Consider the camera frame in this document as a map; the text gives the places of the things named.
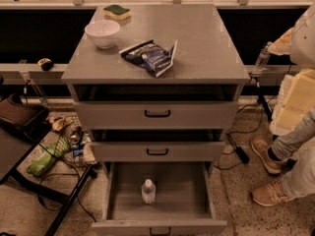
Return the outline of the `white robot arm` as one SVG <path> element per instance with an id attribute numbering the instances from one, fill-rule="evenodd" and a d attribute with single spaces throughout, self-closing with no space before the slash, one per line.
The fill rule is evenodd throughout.
<path id="1" fill-rule="evenodd" d="M 285 76 L 270 125 L 274 135 L 286 135 L 315 106 L 315 3 L 313 3 L 269 48 L 274 55 L 288 55 L 300 68 L 295 76 Z"/>

